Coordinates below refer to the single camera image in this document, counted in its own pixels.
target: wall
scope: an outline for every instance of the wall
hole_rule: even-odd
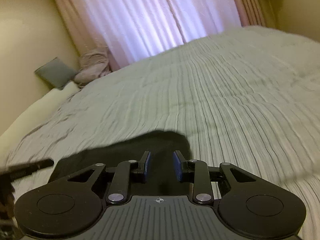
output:
[[[320,42],[320,0],[268,0],[278,29]]]
[[[78,54],[53,0],[0,0],[0,135],[50,88],[33,71]]]

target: bed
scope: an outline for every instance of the bed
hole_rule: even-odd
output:
[[[201,38],[95,80],[8,153],[62,157],[151,130],[185,135],[194,158],[230,162],[298,195],[303,239],[320,239],[320,44],[251,26]],[[16,197],[53,169],[15,184]],[[213,186],[215,196],[217,189]]]

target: curtain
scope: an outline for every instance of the curtain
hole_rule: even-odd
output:
[[[113,56],[112,70],[241,26],[234,0],[56,2],[79,52],[108,46]]]
[[[258,0],[235,0],[242,26],[260,25],[266,26]]]

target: black cloth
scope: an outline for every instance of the black cloth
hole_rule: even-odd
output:
[[[183,135],[171,131],[153,131],[116,144],[86,149],[61,159],[49,182],[70,175],[95,163],[116,167],[120,162],[140,160],[146,150],[151,151],[146,184],[131,185],[132,195],[188,195],[189,184],[177,181],[172,154],[180,150],[186,160],[191,159],[189,142]]]

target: crosshair marking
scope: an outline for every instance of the crosshair marking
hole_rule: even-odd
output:
[[[163,198],[158,197],[155,201],[157,201],[158,203],[162,203],[164,201]]]

